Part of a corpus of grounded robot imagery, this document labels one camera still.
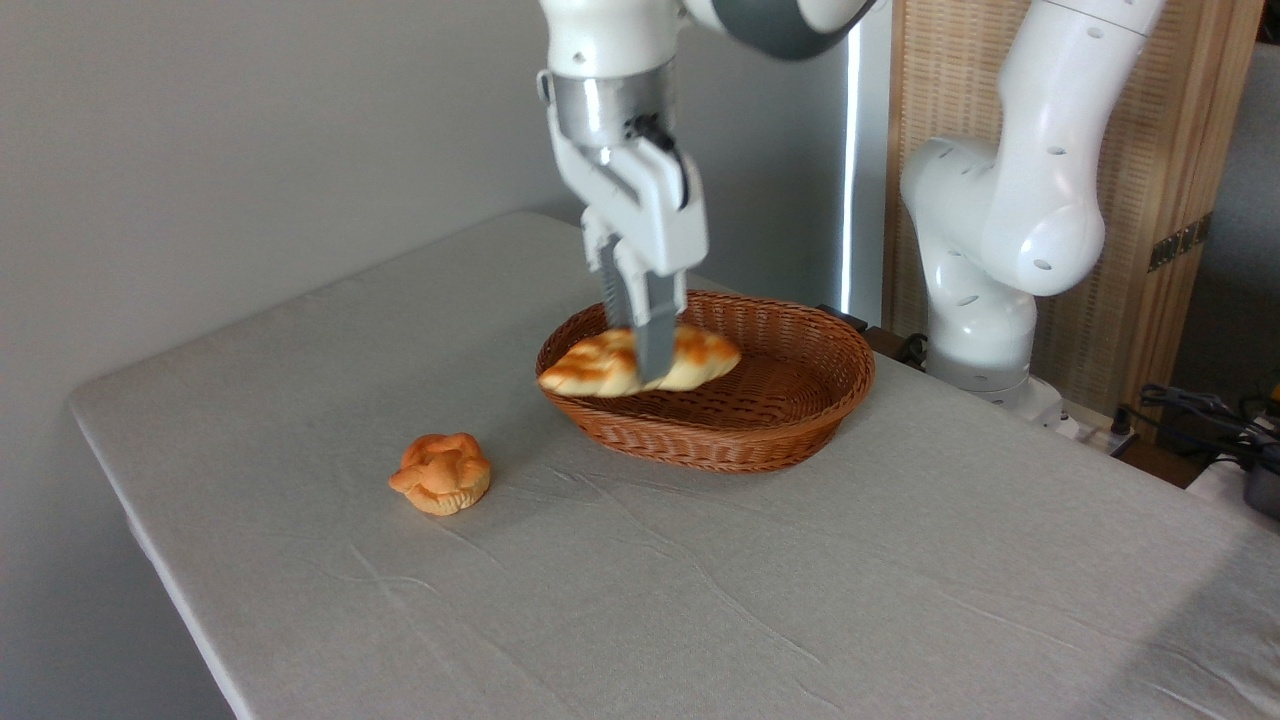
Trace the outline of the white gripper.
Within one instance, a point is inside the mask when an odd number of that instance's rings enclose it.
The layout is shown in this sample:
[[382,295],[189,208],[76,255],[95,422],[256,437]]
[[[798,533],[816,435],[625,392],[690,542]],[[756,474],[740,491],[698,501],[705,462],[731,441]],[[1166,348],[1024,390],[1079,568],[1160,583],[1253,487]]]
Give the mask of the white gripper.
[[701,177],[658,114],[623,123],[623,138],[600,149],[572,143],[550,102],[556,164],[586,205],[582,246],[602,286],[609,328],[632,328],[637,374],[648,386],[673,364],[675,328],[686,309],[686,273],[709,240]]

